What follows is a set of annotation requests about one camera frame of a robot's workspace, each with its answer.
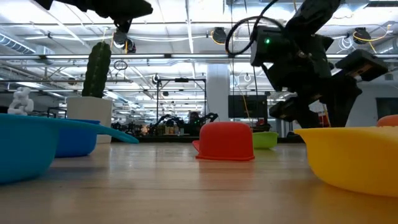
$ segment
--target white column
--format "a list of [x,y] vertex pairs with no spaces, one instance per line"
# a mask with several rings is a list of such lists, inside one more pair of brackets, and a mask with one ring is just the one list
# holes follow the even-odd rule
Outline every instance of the white column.
[[228,64],[209,64],[207,66],[207,113],[217,113],[220,121],[229,121],[229,69]]

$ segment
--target fluorescent light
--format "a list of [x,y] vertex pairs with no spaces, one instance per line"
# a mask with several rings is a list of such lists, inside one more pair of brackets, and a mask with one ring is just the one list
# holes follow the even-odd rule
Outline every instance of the fluorescent light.
[[73,90],[43,90],[45,92],[73,92]]
[[285,100],[285,99],[277,99],[277,100],[268,99],[267,101],[268,101],[268,102],[273,102],[273,101],[282,101],[282,102],[283,102],[283,101],[286,101],[286,100]]
[[392,49],[394,49],[394,48],[393,48],[393,47],[390,47],[389,49],[383,50],[382,52],[380,52],[380,54],[384,54],[384,53],[386,53],[386,52],[388,52],[389,50],[392,50]]
[[[47,55],[48,59],[88,59],[88,55]],[[128,54],[128,55],[112,55],[112,59],[123,58],[164,58],[162,54]]]
[[205,99],[159,99],[159,101],[205,101]]
[[228,58],[227,54],[172,54],[172,58]]
[[108,97],[110,97],[110,98],[113,98],[113,99],[115,99],[115,100],[118,100],[118,99],[119,99],[119,96],[118,96],[117,94],[113,93],[112,91],[107,91],[107,92],[105,92],[105,95],[108,96]]
[[64,98],[64,96],[59,95],[58,93],[51,93],[49,92],[50,95],[56,96],[56,97],[60,97],[60,98]]
[[240,121],[254,121],[257,120],[256,118],[252,118],[252,119],[240,119]]
[[28,86],[31,88],[43,88],[42,85],[39,85],[37,83],[27,83],[27,82],[17,82],[18,85],[24,85],[24,86]]
[[174,111],[188,111],[188,110],[190,110],[190,111],[198,111],[198,110],[201,110],[201,108],[198,108],[198,109],[195,109],[195,108],[174,108],[173,110]]

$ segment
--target green bowl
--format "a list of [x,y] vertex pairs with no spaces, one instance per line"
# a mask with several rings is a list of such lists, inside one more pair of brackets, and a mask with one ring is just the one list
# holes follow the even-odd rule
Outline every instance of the green bowl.
[[253,133],[253,148],[270,149],[278,144],[278,133]]

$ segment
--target blue bowl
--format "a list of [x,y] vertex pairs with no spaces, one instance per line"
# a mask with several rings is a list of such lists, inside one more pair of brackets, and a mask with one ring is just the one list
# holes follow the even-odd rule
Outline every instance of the blue bowl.
[[57,128],[37,120],[0,119],[0,184],[43,174],[54,160],[58,137]]
[[[100,124],[100,121],[69,119],[90,124]],[[62,128],[59,133],[56,158],[87,156],[95,149],[97,133],[81,128]]]
[[124,142],[139,143],[132,136],[98,124],[0,114],[0,184],[31,179],[43,174],[54,160],[60,130],[68,128],[94,131]]

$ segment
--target yellow cable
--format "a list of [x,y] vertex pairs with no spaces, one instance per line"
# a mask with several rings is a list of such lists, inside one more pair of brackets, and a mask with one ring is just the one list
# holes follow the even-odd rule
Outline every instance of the yellow cable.
[[108,28],[105,28],[104,29],[104,35],[102,36],[102,42],[104,42],[105,41],[105,34],[106,34],[106,30],[107,30]]
[[296,0],[293,0],[293,5],[294,5],[295,12],[297,12],[297,1]]
[[218,45],[225,45],[225,44],[222,44],[222,43],[217,42],[217,41],[213,38],[213,34],[214,34],[214,31],[211,31],[210,36],[211,36],[211,39],[214,41],[214,43],[216,43],[216,44],[218,44]]
[[376,49],[373,47],[372,42],[368,42],[368,43],[370,44],[370,46],[371,46],[371,48],[373,49],[374,53],[377,54],[377,51],[376,51]]
[[112,49],[112,46],[113,46],[113,37],[114,37],[114,32],[112,33],[111,49]]
[[245,109],[246,109],[246,113],[248,114],[248,118],[249,118],[249,120],[250,120],[250,124],[251,124],[251,126],[253,127],[253,122],[251,121],[251,118],[250,118],[248,106],[247,106],[247,104],[246,104],[246,99],[245,99],[244,95],[242,95],[242,97],[243,97],[243,103],[244,103],[244,107],[245,107]]
[[362,41],[366,41],[366,42],[373,42],[373,41],[381,40],[381,39],[383,39],[383,38],[385,38],[385,37],[387,36],[388,31],[389,31],[389,29],[390,29],[390,26],[391,26],[391,25],[388,25],[388,26],[387,26],[387,32],[386,32],[386,34],[384,34],[382,37],[378,37],[378,38],[375,38],[375,39],[369,39],[369,40],[368,40],[368,39],[359,38],[359,37],[355,36],[355,34],[356,34],[357,32],[354,32],[353,36],[354,36],[356,39],[358,39],[358,40],[362,40]]

